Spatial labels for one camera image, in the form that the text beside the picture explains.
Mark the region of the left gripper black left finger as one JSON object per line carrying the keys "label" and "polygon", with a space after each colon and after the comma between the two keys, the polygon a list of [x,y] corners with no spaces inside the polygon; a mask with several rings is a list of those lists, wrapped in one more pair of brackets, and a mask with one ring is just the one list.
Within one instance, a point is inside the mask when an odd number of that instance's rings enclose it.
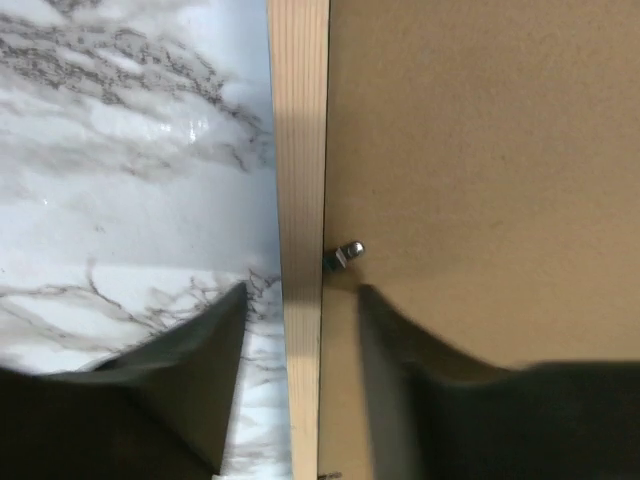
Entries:
{"label": "left gripper black left finger", "polygon": [[87,371],[1,372],[5,479],[210,479],[221,472],[248,292]]}

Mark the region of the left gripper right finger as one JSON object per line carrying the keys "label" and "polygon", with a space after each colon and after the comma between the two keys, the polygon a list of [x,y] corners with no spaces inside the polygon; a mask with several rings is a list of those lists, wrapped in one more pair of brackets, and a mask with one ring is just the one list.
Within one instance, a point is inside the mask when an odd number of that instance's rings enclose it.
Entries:
{"label": "left gripper right finger", "polygon": [[357,292],[377,479],[635,479],[639,365],[510,370],[422,329],[376,288]]}

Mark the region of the brown frame backing board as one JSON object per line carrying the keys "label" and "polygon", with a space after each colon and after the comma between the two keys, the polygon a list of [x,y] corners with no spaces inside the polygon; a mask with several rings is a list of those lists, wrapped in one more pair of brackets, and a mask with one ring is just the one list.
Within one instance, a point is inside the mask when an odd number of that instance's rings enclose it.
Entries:
{"label": "brown frame backing board", "polygon": [[335,1],[319,474],[373,475],[357,292],[516,370],[639,365],[639,5]]}

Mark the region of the light wooden picture frame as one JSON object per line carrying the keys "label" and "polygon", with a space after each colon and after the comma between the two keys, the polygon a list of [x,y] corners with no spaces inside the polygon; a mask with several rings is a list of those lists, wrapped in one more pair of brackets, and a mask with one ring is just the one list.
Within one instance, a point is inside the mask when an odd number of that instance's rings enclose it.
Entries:
{"label": "light wooden picture frame", "polygon": [[268,4],[292,475],[318,476],[327,1]]}

